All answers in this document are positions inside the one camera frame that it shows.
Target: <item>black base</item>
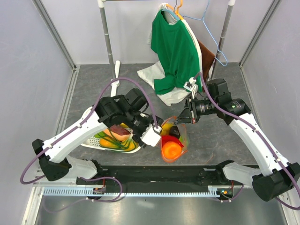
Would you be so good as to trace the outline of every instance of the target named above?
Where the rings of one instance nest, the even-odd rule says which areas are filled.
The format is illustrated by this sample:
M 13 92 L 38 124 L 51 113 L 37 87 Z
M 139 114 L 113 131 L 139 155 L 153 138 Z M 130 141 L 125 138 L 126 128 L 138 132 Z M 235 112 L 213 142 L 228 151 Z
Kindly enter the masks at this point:
M 220 180 L 219 173 L 214 170 L 216 167 L 215 165 L 104 166 L 100 177 L 115 177 L 121 182 L 124 193 L 207 192 L 208 185 L 231 186 L 230 180 Z M 102 185 L 103 181 L 85 182 L 77 179 L 76 184 Z M 105 180 L 105 186 L 106 192 L 120 191 L 119 185 L 113 180 Z
M 32 147 L 36 154 L 39 154 L 43 151 L 43 141 L 40 139 L 36 139 L 32 142 Z M 68 163 L 67 159 L 65 158 L 60 163 L 54 163 L 49 161 L 49 158 L 43 154 L 39 158 L 39 165 L 45 175 L 45 177 L 49 181 L 59 180 L 60 178 L 67 175 L 69 169 L 72 167 L 71 164 Z
M 298 163 L 293 163 L 289 164 L 286 168 L 297 182 L 300 177 L 300 165 Z M 294 187 L 291 179 L 287 176 L 283 169 L 280 171 L 273 171 L 273 174 L 269 176 L 264 177 L 260 174 L 253 176 L 252 178 L 253 190 L 266 202 Z

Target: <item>orange hanger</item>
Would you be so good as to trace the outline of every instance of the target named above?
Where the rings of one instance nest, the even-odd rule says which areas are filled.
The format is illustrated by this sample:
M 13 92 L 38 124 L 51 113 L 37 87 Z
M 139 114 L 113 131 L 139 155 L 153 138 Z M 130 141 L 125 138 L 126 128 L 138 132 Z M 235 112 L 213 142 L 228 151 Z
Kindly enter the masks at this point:
M 179 13 L 179 8 L 182 6 L 182 4 L 183 4 L 183 0 L 180 0 L 180 5 L 177 7 L 176 14 Z
M 168 3 L 167 3 L 165 6 L 169 7 L 171 10 L 174 11 L 174 8 L 173 8 L 172 6 L 170 6 Z M 179 13 L 175 12 L 175 14 L 176 14 L 181 20 L 183 20 L 183 17 L 182 17 Z

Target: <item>gray floor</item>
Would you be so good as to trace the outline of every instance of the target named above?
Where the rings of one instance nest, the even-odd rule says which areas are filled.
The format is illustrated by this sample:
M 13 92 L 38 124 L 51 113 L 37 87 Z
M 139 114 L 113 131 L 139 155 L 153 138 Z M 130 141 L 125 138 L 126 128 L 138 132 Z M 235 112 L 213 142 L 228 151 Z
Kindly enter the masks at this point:
M 49 210 L 58 210 L 82 197 L 44 196 Z M 43 207 L 36 225 L 286 225 L 282 207 L 263 202 L 244 189 L 232 203 L 204 198 L 128 197 L 114 203 L 81 202 L 59 213 Z
M 133 78 L 150 94 L 156 113 L 162 119 L 178 116 L 183 110 L 184 102 L 166 106 L 154 93 L 154 90 L 137 76 L 137 71 L 151 64 L 121 64 L 120 76 Z M 229 63 L 227 67 L 219 66 L 217 78 L 224 78 L 233 98 L 243 99 L 249 106 L 250 101 L 237 63 Z M 110 81 L 108 65 L 81 65 L 75 91 L 73 94 L 66 127 L 76 122 L 82 113 L 94 104 L 101 89 Z M 121 81 L 117 94 L 126 94 L 132 83 Z M 194 125 L 187 125 L 190 138 L 188 152 L 173 164 L 177 165 L 215 165 L 232 159 L 242 165 L 256 164 L 251 153 L 221 119 L 216 115 L 201 117 Z M 103 165 L 166 165 L 159 148 L 146 147 L 133 154 L 123 154 L 103 150 L 95 150 L 79 146 L 72 151 L 76 158 L 95 159 Z

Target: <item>plastic bag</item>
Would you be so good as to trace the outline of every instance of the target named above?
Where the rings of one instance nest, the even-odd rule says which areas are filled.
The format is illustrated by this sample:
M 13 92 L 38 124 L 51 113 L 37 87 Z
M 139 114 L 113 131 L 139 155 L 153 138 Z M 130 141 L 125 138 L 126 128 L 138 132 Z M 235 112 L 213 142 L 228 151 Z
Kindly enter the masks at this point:
M 180 133 L 179 139 L 169 135 L 169 131 L 171 127 L 174 126 L 175 120 L 176 117 L 170 117 L 165 120 L 162 125 L 163 131 L 161 133 L 161 155 L 163 160 L 167 163 L 173 163 L 179 159 L 184 153 L 187 152 L 189 145 L 187 129 L 184 124 L 176 125 Z

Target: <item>clothes hanger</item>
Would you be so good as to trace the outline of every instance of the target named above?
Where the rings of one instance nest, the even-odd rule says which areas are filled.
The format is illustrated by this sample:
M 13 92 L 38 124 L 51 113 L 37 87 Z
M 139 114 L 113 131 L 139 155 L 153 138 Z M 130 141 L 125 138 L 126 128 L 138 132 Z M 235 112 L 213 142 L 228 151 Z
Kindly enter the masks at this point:
M 175 12 L 175 9 L 174 9 L 172 6 L 170 6 L 168 3 L 167 3 L 165 6 L 167 6 L 167 7 L 170 8 L 171 10 L 173 10 L 173 12 L 174 12 L 181 20 L 183 20 L 183 17 L 182 17 L 179 13 L 176 13 L 176 12 Z
M 187 18 L 190 18 L 190 19 L 193 19 L 193 20 L 200 20 L 200 21 L 202 21 L 203 24 L 204 24 L 204 26 L 205 26 L 205 28 L 206 28 L 206 30 L 208 31 L 208 33 L 210 34 L 211 38 L 213 39 L 213 41 L 215 42 L 215 44 L 216 44 L 216 46 L 217 46 L 217 52 L 219 52 L 219 53 L 221 53 L 221 54 L 223 55 L 224 59 L 226 60 L 226 63 L 225 63 L 225 64 L 222 63 L 222 62 L 221 62 L 219 59 L 217 59 L 216 57 L 215 57 L 215 59 L 216 59 L 219 63 L 221 63 L 222 66 L 224 66 L 224 67 L 227 66 L 227 64 L 228 64 L 227 58 L 225 57 L 224 53 L 219 49 L 219 45 L 217 44 L 216 40 L 214 39 L 213 35 L 211 34 L 210 30 L 208 29 L 208 27 L 207 27 L 207 25 L 206 25 L 206 23 L 205 23 L 205 21 L 204 21 L 206 11 L 207 11 L 207 9 L 208 9 L 208 6 L 210 5 L 210 0 L 208 0 L 206 9 L 205 9 L 205 11 L 204 11 L 203 16 L 202 16 L 201 19 L 199 19 L 199 18 L 194 18 L 194 17 L 187 16 L 187 15 L 181 16 L 181 15 L 178 13 L 178 8 L 180 8 L 180 7 L 182 6 L 182 2 L 183 2 L 183 0 L 180 0 L 180 5 L 177 7 L 177 10 L 176 10 L 176 12 L 175 12 L 176 15 L 177 15 L 181 20 L 183 20 L 184 17 L 187 17 Z M 166 4 L 166 6 L 169 7 L 170 9 L 172 9 L 173 11 L 175 11 L 174 8 L 173 8 L 172 6 L 170 6 L 169 4 Z
M 176 13 L 168 10 L 168 9 L 162 9 L 163 12 L 168 12 L 169 14 L 171 14 L 177 21 L 180 20 L 180 18 L 176 15 Z
M 183 4 L 183 0 L 180 0 L 180 5 L 177 7 L 176 14 L 179 13 L 179 8 L 182 6 L 182 4 Z

